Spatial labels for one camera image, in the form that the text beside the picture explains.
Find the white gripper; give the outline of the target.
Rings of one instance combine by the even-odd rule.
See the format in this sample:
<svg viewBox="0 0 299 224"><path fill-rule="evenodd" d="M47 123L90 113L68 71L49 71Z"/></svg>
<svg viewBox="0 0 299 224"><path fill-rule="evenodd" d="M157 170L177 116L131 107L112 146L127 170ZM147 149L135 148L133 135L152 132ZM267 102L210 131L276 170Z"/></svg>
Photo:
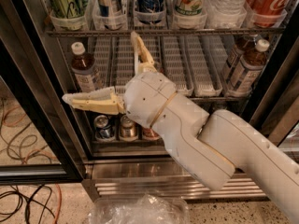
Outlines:
<svg viewBox="0 0 299 224"><path fill-rule="evenodd" d="M127 83L124 102L115 93L114 87L67 93L63 95L63 101L75 109L107 115L124 114L126 109L129 119L149 128L164 104L177 92L177 87L165 75L156 72L155 61L141 36L135 31L131 32L131 43L137 76Z"/></svg>

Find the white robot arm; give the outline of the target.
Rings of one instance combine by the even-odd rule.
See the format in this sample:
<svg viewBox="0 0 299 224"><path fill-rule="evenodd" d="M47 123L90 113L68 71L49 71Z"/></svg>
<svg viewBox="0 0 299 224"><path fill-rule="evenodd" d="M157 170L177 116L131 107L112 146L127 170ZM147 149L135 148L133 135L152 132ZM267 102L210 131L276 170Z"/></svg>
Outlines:
<svg viewBox="0 0 299 224"><path fill-rule="evenodd" d="M138 33L131 33L135 76L122 97L112 87L68 93L72 107L108 115L125 114L160 135L169 155L192 177L220 190L235 169L245 172L293 224L299 224L299 164L234 113L212 114L195 104L154 67Z"/></svg>

